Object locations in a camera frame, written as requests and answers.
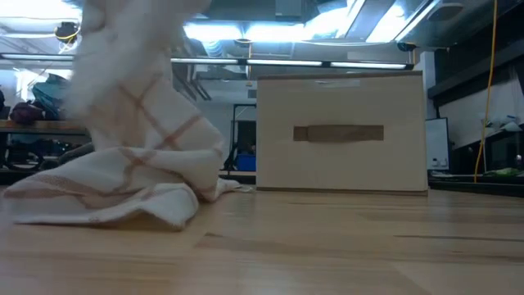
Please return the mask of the white panel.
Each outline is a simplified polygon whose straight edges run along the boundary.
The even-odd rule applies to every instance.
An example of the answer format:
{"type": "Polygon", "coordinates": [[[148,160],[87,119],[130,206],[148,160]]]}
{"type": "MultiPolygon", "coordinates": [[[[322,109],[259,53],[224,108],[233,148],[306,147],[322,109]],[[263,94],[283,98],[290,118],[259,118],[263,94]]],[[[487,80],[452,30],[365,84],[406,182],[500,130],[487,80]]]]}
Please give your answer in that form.
{"type": "Polygon", "coordinates": [[[449,170],[449,133],[446,118],[426,120],[427,169],[449,170]]]}

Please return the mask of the black metal frame stand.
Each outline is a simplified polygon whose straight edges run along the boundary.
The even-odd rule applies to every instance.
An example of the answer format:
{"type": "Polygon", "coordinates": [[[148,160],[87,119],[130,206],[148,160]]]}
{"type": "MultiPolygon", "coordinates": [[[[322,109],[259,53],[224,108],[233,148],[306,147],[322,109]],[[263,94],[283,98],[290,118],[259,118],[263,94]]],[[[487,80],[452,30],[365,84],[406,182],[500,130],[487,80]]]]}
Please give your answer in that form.
{"type": "Polygon", "coordinates": [[[256,156],[256,105],[234,104],[231,120],[230,148],[238,143],[238,154],[254,154],[256,156]]]}

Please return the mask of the round ceiling speaker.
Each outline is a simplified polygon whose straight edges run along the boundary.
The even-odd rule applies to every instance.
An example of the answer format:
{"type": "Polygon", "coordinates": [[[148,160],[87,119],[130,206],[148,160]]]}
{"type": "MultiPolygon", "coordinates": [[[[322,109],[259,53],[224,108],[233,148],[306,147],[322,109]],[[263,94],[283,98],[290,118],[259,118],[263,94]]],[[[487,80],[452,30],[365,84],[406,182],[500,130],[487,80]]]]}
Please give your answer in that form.
{"type": "Polygon", "coordinates": [[[439,2],[427,15],[427,20],[432,22],[447,21],[457,16],[464,9],[459,2],[439,2]]]}

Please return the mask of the maroon cloth bundle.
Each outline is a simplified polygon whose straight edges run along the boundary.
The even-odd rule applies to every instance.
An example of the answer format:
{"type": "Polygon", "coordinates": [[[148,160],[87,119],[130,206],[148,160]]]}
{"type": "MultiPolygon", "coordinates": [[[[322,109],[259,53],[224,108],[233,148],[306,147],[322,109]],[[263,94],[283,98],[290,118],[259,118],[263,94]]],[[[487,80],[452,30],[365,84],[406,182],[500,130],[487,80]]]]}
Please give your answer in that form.
{"type": "Polygon", "coordinates": [[[19,102],[13,107],[9,118],[19,125],[33,125],[44,120],[44,110],[27,102],[19,102]]]}

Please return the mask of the white towel orange stripes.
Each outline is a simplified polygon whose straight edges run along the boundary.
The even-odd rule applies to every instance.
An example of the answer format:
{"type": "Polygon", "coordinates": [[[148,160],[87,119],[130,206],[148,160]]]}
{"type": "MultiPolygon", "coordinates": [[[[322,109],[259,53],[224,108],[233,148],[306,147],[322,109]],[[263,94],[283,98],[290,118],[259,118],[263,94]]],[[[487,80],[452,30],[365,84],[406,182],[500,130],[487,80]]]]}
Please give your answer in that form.
{"type": "Polygon", "coordinates": [[[64,101],[93,150],[3,192],[19,224],[89,225],[139,213],[181,229],[221,179],[221,133],[172,82],[183,26],[211,0],[85,0],[64,101]]]}

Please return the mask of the dark low table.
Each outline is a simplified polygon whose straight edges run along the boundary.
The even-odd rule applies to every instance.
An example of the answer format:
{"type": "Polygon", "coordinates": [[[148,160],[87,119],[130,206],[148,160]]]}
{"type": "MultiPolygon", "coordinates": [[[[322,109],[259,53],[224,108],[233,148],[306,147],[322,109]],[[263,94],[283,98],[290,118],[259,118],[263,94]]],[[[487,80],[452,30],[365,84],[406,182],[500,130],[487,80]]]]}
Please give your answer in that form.
{"type": "Polygon", "coordinates": [[[222,179],[235,180],[240,184],[249,184],[249,185],[256,184],[256,172],[255,171],[220,170],[219,177],[222,179]]]}

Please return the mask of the ceiling light strip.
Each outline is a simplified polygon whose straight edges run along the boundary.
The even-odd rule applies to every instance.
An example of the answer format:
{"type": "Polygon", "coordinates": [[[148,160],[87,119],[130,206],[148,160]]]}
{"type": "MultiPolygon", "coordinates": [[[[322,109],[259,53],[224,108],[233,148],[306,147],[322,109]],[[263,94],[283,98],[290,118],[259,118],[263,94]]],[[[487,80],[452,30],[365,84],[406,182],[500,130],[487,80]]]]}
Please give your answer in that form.
{"type": "Polygon", "coordinates": [[[173,64],[193,64],[193,65],[237,65],[237,59],[220,59],[220,58],[181,58],[173,57],[170,59],[173,64]]]}
{"type": "Polygon", "coordinates": [[[74,58],[72,55],[0,53],[0,59],[9,61],[73,61],[74,58]]]}
{"type": "Polygon", "coordinates": [[[321,67],[322,61],[295,61],[295,60],[263,60],[247,59],[246,64],[250,66],[306,66],[321,67]]]}
{"type": "Polygon", "coordinates": [[[355,68],[355,69],[382,69],[382,70],[404,70],[407,65],[395,63],[363,63],[363,62],[339,62],[332,61],[330,67],[355,68]]]}

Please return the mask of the white crumpled cloth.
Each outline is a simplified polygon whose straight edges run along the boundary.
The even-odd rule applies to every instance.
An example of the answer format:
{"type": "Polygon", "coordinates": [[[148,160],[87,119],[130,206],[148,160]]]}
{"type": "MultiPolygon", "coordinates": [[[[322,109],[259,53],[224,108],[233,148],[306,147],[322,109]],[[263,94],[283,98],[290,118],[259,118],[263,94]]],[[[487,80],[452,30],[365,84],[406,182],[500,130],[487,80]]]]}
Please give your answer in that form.
{"type": "Polygon", "coordinates": [[[489,117],[486,120],[486,128],[492,129],[494,132],[522,132],[524,131],[524,123],[516,116],[499,116],[489,117]]]}

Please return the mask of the green cloth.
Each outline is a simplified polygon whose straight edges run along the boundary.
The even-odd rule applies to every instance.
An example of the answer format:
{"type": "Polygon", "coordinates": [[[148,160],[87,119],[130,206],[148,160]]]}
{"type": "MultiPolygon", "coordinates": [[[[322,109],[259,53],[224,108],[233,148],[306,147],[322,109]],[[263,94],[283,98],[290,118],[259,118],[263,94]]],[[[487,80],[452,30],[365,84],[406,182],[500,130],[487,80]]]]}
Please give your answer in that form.
{"type": "Polygon", "coordinates": [[[486,177],[524,177],[524,170],[517,168],[503,168],[499,170],[491,170],[484,174],[486,177]]]}

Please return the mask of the teal cloth pile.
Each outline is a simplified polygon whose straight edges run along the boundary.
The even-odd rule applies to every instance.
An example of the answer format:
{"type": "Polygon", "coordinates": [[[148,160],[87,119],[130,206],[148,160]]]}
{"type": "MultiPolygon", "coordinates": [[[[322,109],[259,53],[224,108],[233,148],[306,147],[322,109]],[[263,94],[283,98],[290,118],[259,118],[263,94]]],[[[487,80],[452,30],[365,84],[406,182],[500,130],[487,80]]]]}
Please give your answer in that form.
{"type": "Polygon", "coordinates": [[[32,88],[34,102],[45,112],[46,120],[61,120],[62,105],[69,94],[70,81],[59,75],[49,74],[44,82],[36,83],[32,88]]]}

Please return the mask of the wooden workbench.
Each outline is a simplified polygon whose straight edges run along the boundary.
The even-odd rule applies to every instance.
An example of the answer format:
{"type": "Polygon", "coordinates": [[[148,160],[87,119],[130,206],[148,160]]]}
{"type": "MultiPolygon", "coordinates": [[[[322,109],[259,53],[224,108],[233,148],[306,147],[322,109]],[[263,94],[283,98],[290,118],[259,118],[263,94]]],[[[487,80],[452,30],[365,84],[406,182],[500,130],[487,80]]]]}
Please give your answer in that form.
{"type": "Polygon", "coordinates": [[[49,134],[84,136],[88,131],[65,120],[39,120],[32,125],[17,124],[13,120],[0,120],[0,134],[49,134]]]}

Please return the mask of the black side workbench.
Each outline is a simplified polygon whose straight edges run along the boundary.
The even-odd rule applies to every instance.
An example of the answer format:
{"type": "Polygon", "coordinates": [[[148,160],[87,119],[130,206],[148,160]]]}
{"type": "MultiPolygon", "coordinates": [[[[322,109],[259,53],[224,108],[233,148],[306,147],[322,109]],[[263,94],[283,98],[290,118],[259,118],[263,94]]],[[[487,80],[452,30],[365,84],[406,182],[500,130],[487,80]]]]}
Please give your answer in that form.
{"type": "Polygon", "coordinates": [[[524,198],[524,177],[478,176],[474,181],[472,176],[465,175],[430,176],[428,183],[435,190],[524,198]]]}

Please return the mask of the beige fabric storage box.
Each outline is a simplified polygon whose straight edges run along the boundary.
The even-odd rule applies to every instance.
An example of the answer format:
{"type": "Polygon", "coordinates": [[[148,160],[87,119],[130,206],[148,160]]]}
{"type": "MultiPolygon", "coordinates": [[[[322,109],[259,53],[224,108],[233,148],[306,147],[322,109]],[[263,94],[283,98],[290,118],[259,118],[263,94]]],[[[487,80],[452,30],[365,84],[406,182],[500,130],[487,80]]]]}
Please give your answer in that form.
{"type": "Polygon", "coordinates": [[[419,71],[261,77],[256,185],[426,193],[419,71]]]}

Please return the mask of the blue plastic bin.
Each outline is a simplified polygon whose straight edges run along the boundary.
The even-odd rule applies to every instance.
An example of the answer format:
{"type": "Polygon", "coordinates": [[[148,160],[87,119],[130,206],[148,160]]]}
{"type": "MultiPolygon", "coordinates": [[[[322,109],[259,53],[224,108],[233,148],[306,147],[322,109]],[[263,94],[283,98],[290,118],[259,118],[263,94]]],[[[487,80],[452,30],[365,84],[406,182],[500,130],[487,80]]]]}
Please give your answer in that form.
{"type": "Polygon", "coordinates": [[[254,154],[238,154],[236,163],[239,171],[256,171],[256,156],[254,154]]]}

